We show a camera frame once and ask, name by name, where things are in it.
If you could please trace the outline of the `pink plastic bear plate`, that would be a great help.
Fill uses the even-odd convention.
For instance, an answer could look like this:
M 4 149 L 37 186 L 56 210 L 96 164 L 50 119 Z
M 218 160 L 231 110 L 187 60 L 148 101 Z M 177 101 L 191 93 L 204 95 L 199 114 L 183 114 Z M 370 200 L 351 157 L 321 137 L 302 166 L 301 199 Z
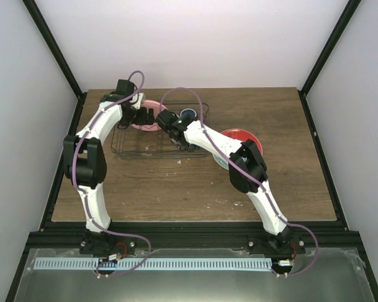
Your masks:
M 161 105 L 157 101 L 145 100 L 142 102 L 132 127 L 142 131 L 158 131 L 159 126 L 155 119 L 158 116 Z

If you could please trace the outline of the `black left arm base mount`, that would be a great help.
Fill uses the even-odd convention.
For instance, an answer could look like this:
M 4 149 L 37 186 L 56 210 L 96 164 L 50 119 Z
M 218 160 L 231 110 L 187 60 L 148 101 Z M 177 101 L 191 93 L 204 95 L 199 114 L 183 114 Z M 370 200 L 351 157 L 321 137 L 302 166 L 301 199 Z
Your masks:
M 80 254 L 106 257 L 112 254 L 130 255 L 135 250 L 136 239 L 118 237 L 108 233 L 86 232 L 81 240 Z

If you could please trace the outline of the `dark blue mug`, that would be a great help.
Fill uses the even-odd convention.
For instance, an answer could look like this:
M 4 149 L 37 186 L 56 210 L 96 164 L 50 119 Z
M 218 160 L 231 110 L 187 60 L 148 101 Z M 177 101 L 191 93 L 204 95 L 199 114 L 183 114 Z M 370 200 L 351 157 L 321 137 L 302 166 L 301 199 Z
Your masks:
M 198 117 L 198 114 L 193 108 L 185 108 L 180 111 L 180 117 L 184 118 L 186 116 L 192 117 L 194 120 L 196 120 Z

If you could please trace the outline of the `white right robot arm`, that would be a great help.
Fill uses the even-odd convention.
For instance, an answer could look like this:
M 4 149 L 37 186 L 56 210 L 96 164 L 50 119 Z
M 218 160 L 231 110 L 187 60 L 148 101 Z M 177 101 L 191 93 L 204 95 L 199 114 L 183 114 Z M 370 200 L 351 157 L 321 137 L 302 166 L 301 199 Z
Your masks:
M 175 145 L 197 145 L 216 155 L 229 166 L 229 180 L 239 192 L 248 196 L 257 210 L 267 238 L 268 248 L 280 254 L 290 245 L 292 231 L 270 189 L 267 165 L 255 142 L 227 137 L 193 118 L 173 118 L 161 126 Z

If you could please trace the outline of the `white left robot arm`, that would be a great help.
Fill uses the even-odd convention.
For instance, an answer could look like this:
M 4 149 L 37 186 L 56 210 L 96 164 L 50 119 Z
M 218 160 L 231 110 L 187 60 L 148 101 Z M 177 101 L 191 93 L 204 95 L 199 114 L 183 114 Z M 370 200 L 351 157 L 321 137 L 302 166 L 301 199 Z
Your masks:
M 118 104 L 116 95 L 106 95 L 88 124 L 76 134 L 67 135 L 63 141 L 64 174 L 81 198 L 86 229 L 99 233 L 93 244 L 102 254 L 109 254 L 116 247 L 116 238 L 105 232 L 111 218 L 103 194 L 107 173 L 103 142 L 112 128 L 123 117 L 128 117 L 130 108 L 135 112 L 141 109 L 145 98 L 143 92 L 138 92 L 132 100 L 123 98 L 123 103 Z

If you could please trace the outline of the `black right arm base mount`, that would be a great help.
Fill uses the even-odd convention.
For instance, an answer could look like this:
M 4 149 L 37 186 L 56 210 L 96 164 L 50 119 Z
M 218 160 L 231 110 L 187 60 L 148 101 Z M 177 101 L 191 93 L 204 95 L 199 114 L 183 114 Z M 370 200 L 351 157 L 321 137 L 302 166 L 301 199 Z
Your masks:
M 252 254 L 263 254 L 266 257 L 287 256 L 294 252 L 305 254 L 306 248 L 299 245 L 300 238 L 294 235 L 283 239 L 267 233 L 251 234 L 247 237 L 248 248 Z

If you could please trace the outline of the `red plate with teal flower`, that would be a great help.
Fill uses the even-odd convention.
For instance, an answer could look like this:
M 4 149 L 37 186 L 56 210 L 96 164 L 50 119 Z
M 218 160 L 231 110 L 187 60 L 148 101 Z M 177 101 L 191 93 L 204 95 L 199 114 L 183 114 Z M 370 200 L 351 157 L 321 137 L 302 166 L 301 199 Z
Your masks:
M 221 131 L 221 133 L 229 138 L 233 138 L 236 140 L 240 140 L 242 142 L 245 142 L 247 140 L 252 140 L 255 142 L 256 146 L 258 147 L 258 150 L 260 151 L 260 154 L 263 155 L 263 147 L 260 141 L 257 139 L 256 136 L 254 136 L 252 133 L 240 129 L 240 128 L 231 128 L 231 129 L 226 129 Z M 220 158 L 217 155 L 212 155 L 216 163 L 221 166 L 223 169 L 228 170 L 229 169 L 229 164 L 226 160 L 223 158 Z

